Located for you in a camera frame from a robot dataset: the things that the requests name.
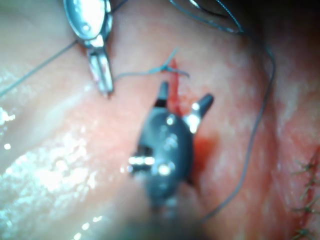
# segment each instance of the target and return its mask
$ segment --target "blood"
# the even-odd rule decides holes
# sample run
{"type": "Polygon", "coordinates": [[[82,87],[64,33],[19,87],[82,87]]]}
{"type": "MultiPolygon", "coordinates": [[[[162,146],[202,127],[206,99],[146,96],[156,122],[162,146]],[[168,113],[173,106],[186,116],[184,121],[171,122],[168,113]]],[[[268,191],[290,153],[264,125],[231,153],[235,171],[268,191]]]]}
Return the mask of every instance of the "blood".
{"type": "MultiPolygon", "coordinates": [[[[172,59],[170,67],[179,69],[179,66],[175,59],[172,59]]],[[[169,96],[168,96],[168,108],[173,113],[182,116],[187,114],[185,103],[190,101],[196,102],[198,99],[194,95],[184,94],[179,95],[180,82],[179,74],[172,72],[169,79],[169,96]]],[[[194,165],[192,171],[192,182],[198,185],[199,175],[205,170],[205,167],[210,159],[210,155],[213,154],[215,146],[217,145],[217,138],[213,135],[210,137],[204,137],[201,134],[196,134],[194,139],[194,165]]]]}
{"type": "MultiPolygon", "coordinates": [[[[178,69],[178,65],[175,58],[172,59],[170,63],[170,67],[174,69],[178,69]]],[[[168,108],[173,113],[179,116],[182,116],[181,107],[180,107],[181,102],[178,94],[179,84],[180,84],[179,74],[177,72],[172,72],[170,74],[170,79],[169,79],[168,108]]]]}

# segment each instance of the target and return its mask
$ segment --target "forceps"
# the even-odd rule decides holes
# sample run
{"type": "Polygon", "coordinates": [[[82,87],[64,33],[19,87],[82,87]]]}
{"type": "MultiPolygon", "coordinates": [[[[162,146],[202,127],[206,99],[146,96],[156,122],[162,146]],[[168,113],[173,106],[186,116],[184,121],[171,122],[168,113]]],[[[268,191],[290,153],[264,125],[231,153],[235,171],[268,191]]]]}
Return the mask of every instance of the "forceps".
{"type": "Polygon", "coordinates": [[[114,92],[106,41],[112,31],[109,0],[63,0],[64,10],[78,42],[86,48],[90,69],[104,96],[114,92]]]}

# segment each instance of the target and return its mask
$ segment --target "moist tissue surface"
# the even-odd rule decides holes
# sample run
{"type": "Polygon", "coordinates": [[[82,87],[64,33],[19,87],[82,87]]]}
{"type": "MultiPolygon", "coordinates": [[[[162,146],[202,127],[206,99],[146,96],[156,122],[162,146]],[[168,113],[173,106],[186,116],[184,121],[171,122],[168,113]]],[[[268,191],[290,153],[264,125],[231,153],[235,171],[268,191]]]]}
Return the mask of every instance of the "moist tissue surface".
{"type": "MultiPolygon", "coordinates": [[[[244,186],[203,226],[212,239],[289,240],[302,229],[296,239],[309,232],[320,239],[312,213],[320,210],[319,20],[315,8],[300,4],[251,4],[251,19],[237,12],[258,26],[277,73],[244,186]],[[301,163],[312,164],[292,175],[301,163]]],[[[190,78],[166,71],[126,76],[107,100],[75,45],[2,96],[0,239],[80,240],[102,220],[111,231],[124,209],[134,209],[135,188],[114,199],[163,80],[173,89],[170,108],[182,114],[204,94],[215,97],[195,138],[195,187],[181,211],[204,216],[235,189],[269,80],[260,49],[165,0],[128,1],[113,23],[108,52],[115,76],[161,66],[178,47],[171,64],[190,78]]],[[[0,91],[74,40],[55,0],[1,1],[0,31],[0,91]]]]}

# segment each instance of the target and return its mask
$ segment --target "surgical instrument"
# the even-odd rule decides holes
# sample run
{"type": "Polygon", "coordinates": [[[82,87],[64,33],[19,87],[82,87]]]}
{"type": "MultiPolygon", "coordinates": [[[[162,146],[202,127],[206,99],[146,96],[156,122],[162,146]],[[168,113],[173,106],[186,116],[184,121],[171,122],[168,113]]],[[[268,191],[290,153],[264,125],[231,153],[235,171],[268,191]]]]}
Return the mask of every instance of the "surgical instrument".
{"type": "Polygon", "coordinates": [[[112,31],[109,0],[64,0],[64,9],[78,42],[86,48],[90,69],[104,96],[114,92],[114,80],[106,41],[112,31]]]}

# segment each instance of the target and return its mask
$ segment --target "metal instrument jaw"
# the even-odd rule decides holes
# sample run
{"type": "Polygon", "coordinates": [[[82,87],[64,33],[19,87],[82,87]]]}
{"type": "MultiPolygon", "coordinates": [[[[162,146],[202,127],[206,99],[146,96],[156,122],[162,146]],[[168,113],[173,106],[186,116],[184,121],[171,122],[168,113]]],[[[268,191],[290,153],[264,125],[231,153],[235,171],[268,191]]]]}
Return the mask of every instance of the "metal instrument jaw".
{"type": "Polygon", "coordinates": [[[152,209],[174,202],[180,183],[190,179],[194,135],[214,102],[207,94],[192,105],[189,114],[178,116],[167,109],[168,93],[169,85],[163,82],[129,159],[129,172],[143,179],[152,209]]]}
{"type": "Polygon", "coordinates": [[[93,77],[103,95],[114,92],[106,41],[112,31],[109,0],[63,0],[64,9],[78,42],[87,49],[93,77]]]}

